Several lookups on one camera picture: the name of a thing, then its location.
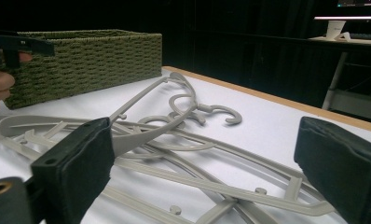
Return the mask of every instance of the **white table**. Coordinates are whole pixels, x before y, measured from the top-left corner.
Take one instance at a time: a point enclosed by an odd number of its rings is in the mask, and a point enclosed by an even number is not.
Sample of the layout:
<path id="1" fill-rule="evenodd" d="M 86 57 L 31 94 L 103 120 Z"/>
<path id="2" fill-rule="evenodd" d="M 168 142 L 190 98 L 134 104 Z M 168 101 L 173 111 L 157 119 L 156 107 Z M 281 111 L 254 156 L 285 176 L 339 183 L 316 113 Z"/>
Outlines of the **white table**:
<path id="1" fill-rule="evenodd" d="M 163 76 L 170 73 L 168 69 L 187 75 L 186 78 L 195 88 L 200 103 L 225 105 L 237 110 L 243 116 L 243 122 L 234 126 L 226 125 L 225 118 L 228 116 L 226 114 L 208 116 L 204 126 L 188 120 L 186 129 L 192 133 L 219 139 L 297 170 L 300 169 L 293 160 L 293 154 L 298 124 L 303 116 L 329 120 L 371 142 L 371 123 L 216 80 L 213 82 L 219 85 L 213 84 L 212 79 L 201 80 L 195 78 L 200 77 L 198 75 L 170 67 L 164 67 Z M 155 80 L 157 78 L 13 111 L 2 105 L 0 114 L 31 114 L 85 119 L 108 117 Z M 127 113 L 127 120 L 137 121 L 147 115 L 167 115 L 171 111 L 167 98 L 172 96 L 173 91 L 178 90 L 159 86 Z M 210 150 L 182 153 L 182 155 L 231 186 L 249 190 L 264 188 L 269 195 L 283 195 L 283 190 L 272 185 L 271 182 L 278 183 L 281 187 L 283 187 L 283 183 L 263 175 L 253 166 L 245 166 L 242 161 L 222 151 Z M 0 178 L 20 176 L 26 180 L 31 176 L 30 163 L 29 160 L 0 145 Z M 171 168 L 171 166 L 167 166 L 167 163 L 158 164 L 158 166 Z M 191 221 L 196 221 L 201 214 L 215 205 L 200 190 L 170 181 L 135 174 L 118 167 L 113 167 L 111 177 L 110 186 L 122 189 L 168 211 L 171 205 L 177 205 L 182 208 L 181 216 Z M 280 223 L 346 223 L 335 214 L 308 217 L 264 205 L 261 207 L 267 209 Z M 219 222 L 244 223 L 235 212 L 221 218 Z M 156 223 L 156 221 L 121 203 L 100 196 L 87 212 L 82 223 Z"/>

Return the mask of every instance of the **green woven basket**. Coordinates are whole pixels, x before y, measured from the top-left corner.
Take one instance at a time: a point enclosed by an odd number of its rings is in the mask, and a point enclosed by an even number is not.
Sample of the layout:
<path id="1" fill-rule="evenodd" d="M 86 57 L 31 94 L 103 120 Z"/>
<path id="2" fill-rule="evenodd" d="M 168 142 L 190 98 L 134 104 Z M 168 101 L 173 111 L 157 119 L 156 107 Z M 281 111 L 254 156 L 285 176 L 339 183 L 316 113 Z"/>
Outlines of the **green woven basket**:
<path id="1" fill-rule="evenodd" d="M 46 39 L 55 56 L 34 55 L 21 68 L 5 100 L 10 109 L 161 76 L 161 34 L 122 30 L 21 32 Z"/>

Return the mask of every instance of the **black clamp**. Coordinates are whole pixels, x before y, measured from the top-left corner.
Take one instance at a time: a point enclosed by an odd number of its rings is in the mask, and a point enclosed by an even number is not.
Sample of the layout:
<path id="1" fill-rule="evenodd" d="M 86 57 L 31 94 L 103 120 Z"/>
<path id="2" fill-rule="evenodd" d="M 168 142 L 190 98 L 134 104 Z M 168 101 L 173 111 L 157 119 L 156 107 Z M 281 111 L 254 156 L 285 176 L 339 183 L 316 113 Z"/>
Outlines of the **black clamp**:
<path id="1" fill-rule="evenodd" d="M 24 37 L 17 32 L 0 30 L 0 49 L 3 51 L 6 66 L 20 67 L 19 51 L 55 56 L 54 44 L 42 39 Z M 0 52 L 0 65 L 3 63 Z"/>
<path id="2" fill-rule="evenodd" d="M 110 179 L 109 118 L 87 122 L 31 164 L 25 183 L 0 179 L 0 224 L 78 224 Z"/>

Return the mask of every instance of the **computer monitor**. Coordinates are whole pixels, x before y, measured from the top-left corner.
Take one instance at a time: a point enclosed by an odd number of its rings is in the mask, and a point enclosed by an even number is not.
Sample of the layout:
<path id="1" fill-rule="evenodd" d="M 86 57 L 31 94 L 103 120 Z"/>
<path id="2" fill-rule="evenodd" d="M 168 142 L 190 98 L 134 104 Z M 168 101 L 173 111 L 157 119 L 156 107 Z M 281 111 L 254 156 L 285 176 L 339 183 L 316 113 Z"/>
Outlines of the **computer monitor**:
<path id="1" fill-rule="evenodd" d="M 315 20 L 371 21 L 371 0 L 332 0 Z"/>

